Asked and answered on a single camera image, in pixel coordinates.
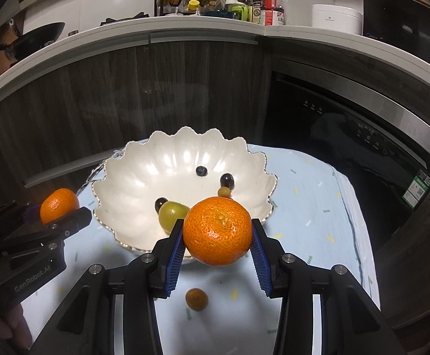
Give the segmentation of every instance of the metal bolt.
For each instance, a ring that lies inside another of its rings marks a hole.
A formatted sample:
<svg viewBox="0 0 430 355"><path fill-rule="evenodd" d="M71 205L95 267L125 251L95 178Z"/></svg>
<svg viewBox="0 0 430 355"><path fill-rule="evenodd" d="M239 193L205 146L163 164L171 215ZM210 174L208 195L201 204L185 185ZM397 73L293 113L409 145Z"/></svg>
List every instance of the metal bolt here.
<svg viewBox="0 0 430 355"><path fill-rule="evenodd" d="M88 272L90 272L92 275L96 275L99 274L101 270L102 266L100 264L92 264L88 269Z"/></svg>
<svg viewBox="0 0 430 355"><path fill-rule="evenodd" d="M141 260L145 263L150 263L154 259L155 259L155 256L150 252L141 255Z"/></svg>
<svg viewBox="0 0 430 355"><path fill-rule="evenodd" d="M286 263L293 263L295 262L295 256L293 254L284 254L282 255L282 260Z"/></svg>
<svg viewBox="0 0 430 355"><path fill-rule="evenodd" d="M344 275L348 272L347 268L343 264L337 264L334 268L338 275Z"/></svg>

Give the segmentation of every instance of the fruit bowl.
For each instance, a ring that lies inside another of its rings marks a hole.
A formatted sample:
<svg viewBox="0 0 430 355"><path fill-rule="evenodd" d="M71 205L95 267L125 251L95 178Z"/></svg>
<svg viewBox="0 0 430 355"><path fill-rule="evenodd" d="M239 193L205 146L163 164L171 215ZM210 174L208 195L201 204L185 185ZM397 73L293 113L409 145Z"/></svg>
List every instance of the fruit bowl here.
<svg viewBox="0 0 430 355"><path fill-rule="evenodd" d="M198 176L198 166L207 168ZM175 135L154 132L145 143L130 141L121 158L104 163L105 178L93 182L98 200L93 214L125 248L150 252L168 235L159 224L154 202L160 197L192 207L217 195L220 177L231 173L232 199L264 222L272 213L269 197L277 177L265 170L263 152L251 153L243 138L226 140L217 129L197 134L183 127ZM186 251L185 259L190 258Z"/></svg>

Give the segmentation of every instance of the wok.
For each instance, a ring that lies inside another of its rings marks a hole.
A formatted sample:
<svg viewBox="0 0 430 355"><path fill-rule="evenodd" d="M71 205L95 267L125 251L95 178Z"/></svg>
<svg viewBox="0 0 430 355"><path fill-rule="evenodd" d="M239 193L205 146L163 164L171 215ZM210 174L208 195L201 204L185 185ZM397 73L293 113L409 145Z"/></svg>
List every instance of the wok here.
<svg viewBox="0 0 430 355"><path fill-rule="evenodd" d="M21 61L39 49L44 48L49 41L55 41L64 30L64 22L53 22L33 29L18 37L11 44L0 44L0 51L5 51L10 61Z"/></svg>

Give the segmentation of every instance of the yellow lid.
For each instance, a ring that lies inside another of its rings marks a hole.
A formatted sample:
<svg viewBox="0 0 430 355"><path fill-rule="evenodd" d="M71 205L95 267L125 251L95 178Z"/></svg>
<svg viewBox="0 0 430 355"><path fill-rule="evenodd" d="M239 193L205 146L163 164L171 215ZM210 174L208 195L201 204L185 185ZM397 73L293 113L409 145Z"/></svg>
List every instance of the yellow lid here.
<svg viewBox="0 0 430 355"><path fill-rule="evenodd" d="M200 5L200 1L190 0L188 2L188 10L190 10L190 11L196 11L197 8L199 7L199 5Z"/></svg>

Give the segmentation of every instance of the table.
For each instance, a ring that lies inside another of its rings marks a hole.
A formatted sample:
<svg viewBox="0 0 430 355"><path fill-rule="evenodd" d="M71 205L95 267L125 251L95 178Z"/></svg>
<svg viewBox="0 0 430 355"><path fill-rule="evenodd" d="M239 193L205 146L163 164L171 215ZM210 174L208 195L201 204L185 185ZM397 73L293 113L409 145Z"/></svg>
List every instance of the table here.
<svg viewBox="0 0 430 355"><path fill-rule="evenodd" d="M286 252L316 267L344 264L379 307L373 254L368 232L353 187L328 164L302 152L249 145L251 152L267 156L266 170L277 175L271 197L275 209L264 224L268 236L277 238ZM95 172L93 179L104 177ZM78 195L81 206L94 209L91 186ZM94 263L105 268L126 265L136 257L114 240L95 219L65 240L67 269L23 301L33 338L36 338L75 282ZM209 297L202 312L187 307L185 293L201 288ZM122 320L122 296L117 298L115 320ZM259 288L248 252L227 267L199 262L182 266L178 285L167 300L155 302L165 355L271 354L281 300L271 300ZM122 333L115 333L115 353L122 352ZM320 298L314 296L313 354L321 353Z"/></svg>

